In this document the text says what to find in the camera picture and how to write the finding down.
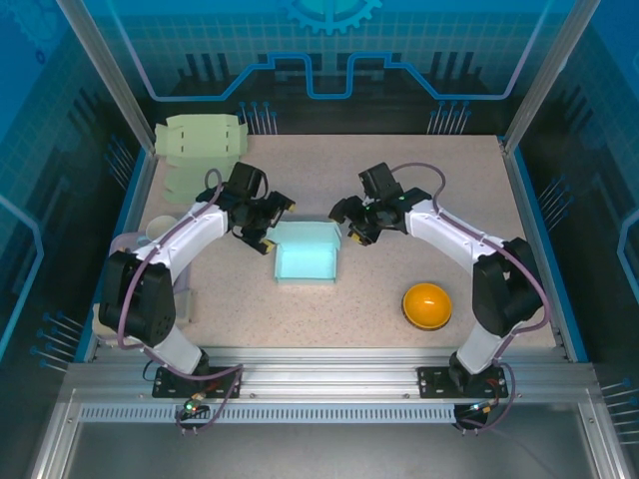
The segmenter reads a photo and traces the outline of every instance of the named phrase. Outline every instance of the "blue wall panel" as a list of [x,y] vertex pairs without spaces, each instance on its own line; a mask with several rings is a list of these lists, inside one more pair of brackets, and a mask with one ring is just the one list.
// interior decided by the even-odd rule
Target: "blue wall panel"
[[[446,111],[456,101],[459,114],[460,102],[470,101],[465,133],[503,133],[572,1],[88,6],[136,95],[164,104],[147,109],[152,121],[178,111],[234,113],[241,101],[266,100],[281,133],[427,133],[438,101]],[[216,105],[193,105],[200,102]],[[388,115],[387,104],[402,118],[363,125]],[[306,118],[309,111],[318,114]]]
[[602,0],[520,146],[604,384],[639,379],[638,8]]

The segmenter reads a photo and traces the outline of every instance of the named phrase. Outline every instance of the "aluminum frame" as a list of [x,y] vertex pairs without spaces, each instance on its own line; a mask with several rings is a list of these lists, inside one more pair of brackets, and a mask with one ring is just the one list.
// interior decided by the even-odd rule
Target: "aluminum frame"
[[[505,151],[509,155],[523,137],[598,3],[598,0],[578,0],[573,7],[508,129]],[[153,132],[85,6],[79,0],[58,0],[58,4],[138,141],[145,150],[153,152]],[[149,178],[153,177],[154,166],[155,164],[150,166]],[[516,173],[516,169],[509,171],[511,180],[517,180],[513,173]],[[145,193],[148,192],[150,183],[141,181],[132,210],[144,207]],[[524,229],[533,248],[535,244],[539,247],[539,237],[534,233],[532,217],[521,208],[525,204],[522,201],[524,197],[521,196],[521,185],[515,181],[513,186],[519,190],[516,194],[520,195]],[[542,277],[547,281],[548,265],[542,264],[541,269]],[[565,346],[568,355],[574,357],[565,320],[562,321],[561,311],[556,307],[556,297],[553,298],[553,304],[555,317],[559,319],[559,329],[567,339]],[[97,352],[96,362],[72,364],[69,367],[32,478],[54,479],[64,476],[65,468],[73,455],[78,418],[84,404],[107,401],[112,404],[136,403],[151,406],[160,401],[150,397],[150,383],[143,382],[140,377],[144,364],[142,354],[121,351],[114,353],[102,348],[91,352]],[[310,401],[390,405],[427,403],[418,399],[414,369],[423,365],[445,365],[451,352],[451,349],[209,350],[214,363],[242,362],[247,367],[242,395],[233,401],[234,404],[264,405],[296,405]],[[562,347],[517,350],[505,359],[512,364],[518,379],[517,403],[578,404],[599,476],[619,479],[631,477],[591,364],[567,362]]]
[[537,261],[539,275],[541,276],[542,283],[545,285],[546,293],[550,300],[552,326],[553,328],[557,328],[560,334],[558,344],[562,345],[566,349],[566,354],[571,361],[576,361],[577,353],[575,351],[572,334],[566,322],[566,314],[561,305],[561,301],[559,300],[557,285],[551,272],[550,262],[544,252],[541,235],[537,229],[534,214],[532,212],[531,202],[536,201],[536,199],[528,197],[526,188],[523,186],[523,177],[515,162],[514,153],[508,153],[506,151],[503,153],[506,173],[510,179],[510,184],[512,185],[512,192],[521,218],[521,224],[523,225],[524,233],[530,247],[532,248],[535,260]]
[[576,0],[566,21],[557,34],[550,51],[539,68],[539,72],[530,85],[508,131],[504,136],[504,148],[507,154],[513,154],[535,115],[541,108],[548,92],[563,70],[568,57],[577,45],[600,0]]
[[155,152],[155,135],[82,0],[56,0],[138,142]]
[[[215,364],[245,365],[242,392],[239,399],[232,401],[234,406],[244,404],[255,409],[276,404],[295,410],[304,404],[382,405],[392,409],[468,402],[419,399],[415,368],[445,365],[451,351],[210,348],[207,353]],[[135,405],[144,409],[180,404],[181,401],[151,397],[152,384],[141,376],[146,356],[139,351],[123,353],[100,347],[97,352],[94,363],[70,365],[32,479],[64,477],[66,464],[73,456],[83,406]],[[515,404],[578,404],[599,477],[632,477],[592,364],[567,362],[560,348],[522,348],[508,354],[505,360],[512,365],[517,378]],[[159,417],[156,422],[166,423],[166,417]]]

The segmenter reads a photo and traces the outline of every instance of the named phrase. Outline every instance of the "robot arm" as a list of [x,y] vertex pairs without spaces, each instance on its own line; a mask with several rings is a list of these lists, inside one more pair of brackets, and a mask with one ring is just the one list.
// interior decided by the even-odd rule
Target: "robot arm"
[[173,283],[209,243],[233,229],[240,229],[239,235],[233,232],[234,237],[261,254],[273,249],[265,239],[267,229],[278,223],[284,211],[292,211],[295,203],[278,192],[257,199],[264,176],[254,167],[237,163],[213,204],[216,189],[207,189],[170,232],[133,252],[114,252],[107,261],[100,322],[118,330],[127,289],[136,270],[151,256],[126,311],[125,335],[152,348],[183,374],[206,374],[206,353],[175,327]]
[[438,210],[431,195],[420,189],[405,192],[386,163],[362,172],[359,178],[365,199],[341,200],[328,216],[338,223],[349,220],[348,235],[362,245],[376,242],[383,230],[425,240],[471,275],[477,323],[451,356],[449,373],[462,392],[474,382],[483,383],[477,376],[491,367],[508,334],[541,306],[539,295],[525,276],[485,241],[508,250],[538,277],[530,246],[523,239],[504,241],[489,236]]

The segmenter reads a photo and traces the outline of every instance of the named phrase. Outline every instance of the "glass panel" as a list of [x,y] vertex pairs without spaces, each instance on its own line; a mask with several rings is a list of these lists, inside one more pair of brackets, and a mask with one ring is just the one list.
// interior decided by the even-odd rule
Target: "glass panel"
[[88,7],[160,116],[267,101],[279,133],[436,134],[505,132],[573,1],[285,3]]
[[520,145],[603,385],[639,379],[638,16],[601,2]]
[[[24,477],[139,146],[55,2],[4,2],[0,13],[0,477]],[[43,320],[58,310],[80,326]]]

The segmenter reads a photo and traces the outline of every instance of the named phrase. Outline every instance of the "gear logo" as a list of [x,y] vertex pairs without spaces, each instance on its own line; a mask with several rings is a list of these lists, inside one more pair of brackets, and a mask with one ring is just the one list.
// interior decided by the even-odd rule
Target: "gear logo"
[[283,7],[300,27],[332,35],[335,30],[346,33],[348,28],[359,28],[362,19],[372,18],[373,8],[381,7],[381,0],[284,0]]

